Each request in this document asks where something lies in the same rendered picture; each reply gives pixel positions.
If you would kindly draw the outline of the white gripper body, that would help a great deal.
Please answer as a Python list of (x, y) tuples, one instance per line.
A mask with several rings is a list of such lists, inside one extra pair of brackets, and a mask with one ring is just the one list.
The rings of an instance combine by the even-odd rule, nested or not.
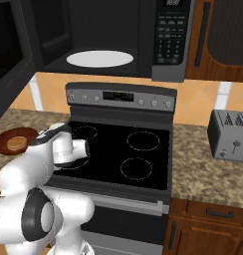
[(85, 139), (73, 140), (73, 157), (74, 159), (85, 158), (90, 155), (90, 146)]

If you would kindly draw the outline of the round tan waffle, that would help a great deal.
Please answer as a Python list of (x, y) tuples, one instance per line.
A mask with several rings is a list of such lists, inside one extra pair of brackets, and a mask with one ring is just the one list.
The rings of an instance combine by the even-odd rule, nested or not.
[(14, 136), (7, 141), (7, 147), (11, 150), (23, 148), (27, 144), (24, 136)]

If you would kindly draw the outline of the brown wooden bowl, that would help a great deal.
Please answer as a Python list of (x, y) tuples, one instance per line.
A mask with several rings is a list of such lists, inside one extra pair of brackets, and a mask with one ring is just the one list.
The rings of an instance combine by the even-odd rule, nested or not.
[[(0, 133), (0, 153), (5, 155), (15, 155), (26, 150), (29, 143), (38, 135), (38, 132), (31, 127), (15, 127)], [(24, 136), (27, 144), (20, 149), (11, 150), (7, 147), (7, 141), (14, 136)]]

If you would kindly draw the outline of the white microwave turntable plate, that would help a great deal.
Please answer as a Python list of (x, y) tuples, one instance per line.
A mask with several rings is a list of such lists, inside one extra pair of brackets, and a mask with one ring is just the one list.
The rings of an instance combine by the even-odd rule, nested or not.
[(112, 68), (129, 64), (132, 61), (131, 54), (110, 50), (84, 51), (67, 58), (69, 64), (83, 68)]

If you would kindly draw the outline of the steel oven door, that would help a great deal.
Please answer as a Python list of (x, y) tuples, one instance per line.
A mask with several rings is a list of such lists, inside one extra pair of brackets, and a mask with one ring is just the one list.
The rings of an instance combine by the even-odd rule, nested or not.
[(95, 204), (93, 218), (82, 229), (96, 255), (162, 255), (167, 215), (153, 216)]

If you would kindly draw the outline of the black microwave oven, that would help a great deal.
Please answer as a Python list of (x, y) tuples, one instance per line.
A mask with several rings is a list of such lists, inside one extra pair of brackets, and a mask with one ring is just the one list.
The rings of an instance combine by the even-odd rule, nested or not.
[[(35, 70), (181, 82), (185, 77), (195, 0), (28, 0), (26, 28)], [(110, 50), (133, 61), (83, 68), (67, 58)]]

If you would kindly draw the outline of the black microwave door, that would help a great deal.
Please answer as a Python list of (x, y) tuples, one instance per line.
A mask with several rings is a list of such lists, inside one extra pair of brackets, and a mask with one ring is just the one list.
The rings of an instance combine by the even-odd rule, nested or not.
[(26, 28), (28, 0), (0, 0), (0, 119), (36, 73)]

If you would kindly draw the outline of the wooden base cupboard door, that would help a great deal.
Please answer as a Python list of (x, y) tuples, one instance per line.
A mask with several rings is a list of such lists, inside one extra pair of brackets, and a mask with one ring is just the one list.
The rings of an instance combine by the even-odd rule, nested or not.
[[(172, 221), (177, 226), (168, 250)], [(243, 227), (169, 216), (162, 255), (243, 255)]]

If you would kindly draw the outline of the black and steel stove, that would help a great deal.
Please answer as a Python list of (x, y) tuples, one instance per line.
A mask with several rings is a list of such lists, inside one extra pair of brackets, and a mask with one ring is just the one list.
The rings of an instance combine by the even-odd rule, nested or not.
[(89, 143), (90, 155), (56, 171), (47, 187), (169, 205), (176, 95), (161, 87), (68, 83), (72, 136)]

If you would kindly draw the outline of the wooden drawer front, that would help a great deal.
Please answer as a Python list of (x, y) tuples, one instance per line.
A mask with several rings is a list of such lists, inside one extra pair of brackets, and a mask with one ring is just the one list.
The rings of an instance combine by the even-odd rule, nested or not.
[[(209, 207), (213, 211), (223, 213), (233, 211), (234, 218), (223, 218), (207, 215), (207, 207)], [(185, 217), (189, 219), (243, 226), (243, 208), (231, 207), (227, 205), (172, 198), (170, 202), (169, 214), (172, 216)]]

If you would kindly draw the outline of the grey toaster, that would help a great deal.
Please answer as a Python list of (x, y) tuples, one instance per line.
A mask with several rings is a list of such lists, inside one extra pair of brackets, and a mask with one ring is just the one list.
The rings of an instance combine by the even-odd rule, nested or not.
[(243, 162), (243, 112), (213, 110), (207, 136), (215, 159)]

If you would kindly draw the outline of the wooden wall cupboard door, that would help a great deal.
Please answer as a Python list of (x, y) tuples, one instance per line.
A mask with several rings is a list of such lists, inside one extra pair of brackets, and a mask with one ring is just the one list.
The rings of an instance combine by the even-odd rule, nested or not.
[[(194, 67), (204, 2), (210, 12), (199, 67)], [(186, 79), (243, 82), (243, 0), (195, 0)]]

